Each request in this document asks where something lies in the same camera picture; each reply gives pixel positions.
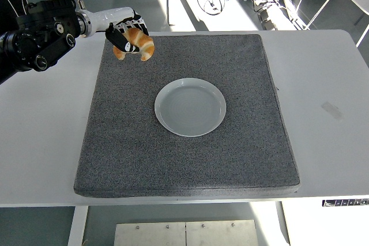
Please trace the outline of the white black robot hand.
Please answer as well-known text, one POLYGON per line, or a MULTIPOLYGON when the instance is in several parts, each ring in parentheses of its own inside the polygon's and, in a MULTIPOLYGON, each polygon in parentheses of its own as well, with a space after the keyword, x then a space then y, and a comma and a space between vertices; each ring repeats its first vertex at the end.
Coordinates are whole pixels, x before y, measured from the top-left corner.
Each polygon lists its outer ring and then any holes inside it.
POLYGON ((128 35, 130 28, 138 28, 149 35, 144 19, 130 7, 104 10, 89 16, 91 35, 96 32, 105 33, 106 38, 122 52, 138 52, 139 46, 130 42, 128 35))

